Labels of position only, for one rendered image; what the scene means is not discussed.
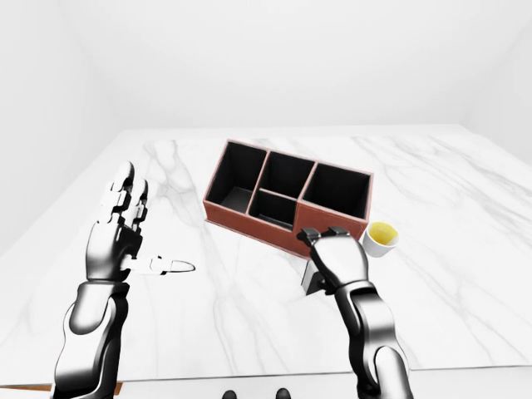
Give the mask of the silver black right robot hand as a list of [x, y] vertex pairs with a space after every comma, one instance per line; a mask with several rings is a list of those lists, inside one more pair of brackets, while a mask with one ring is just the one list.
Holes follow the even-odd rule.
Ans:
[[310, 259], [325, 278], [327, 295], [340, 287], [368, 280], [367, 256], [360, 243], [342, 227], [329, 227], [319, 233], [303, 228], [297, 238], [310, 248]]

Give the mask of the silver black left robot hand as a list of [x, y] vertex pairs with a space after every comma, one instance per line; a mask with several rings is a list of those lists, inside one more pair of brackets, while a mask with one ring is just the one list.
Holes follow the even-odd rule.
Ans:
[[143, 241], [140, 224], [147, 215], [149, 188], [146, 180], [135, 182], [134, 178], [135, 168], [127, 161], [106, 187], [86, 247], [89, 280], [122, 282], [131, 271], [164, 275], [195, 270], [186, 261], [138, 254]]

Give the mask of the brown wooden strip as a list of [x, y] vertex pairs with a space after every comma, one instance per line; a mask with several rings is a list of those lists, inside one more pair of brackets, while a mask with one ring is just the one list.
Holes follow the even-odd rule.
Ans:
[[0, 386], [0, 399], [50, 399], [51, 384]]

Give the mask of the white mug with yellow inside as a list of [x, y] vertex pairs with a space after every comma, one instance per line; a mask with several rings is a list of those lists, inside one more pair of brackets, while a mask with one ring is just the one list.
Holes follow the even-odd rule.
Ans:
[[363, 235], [362, 247], [367, 255], [380, 258], [394, 249], [399, 241], [398, 231], [389, 223], [371, 222]]

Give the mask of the red-brown desk caddy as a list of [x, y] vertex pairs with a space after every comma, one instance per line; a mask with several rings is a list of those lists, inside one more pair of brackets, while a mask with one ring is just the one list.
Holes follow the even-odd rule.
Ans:
[[301, 258], [303, 228], [367, 227], [373, 175], [229, 140], [204, 196], [207, 220]]

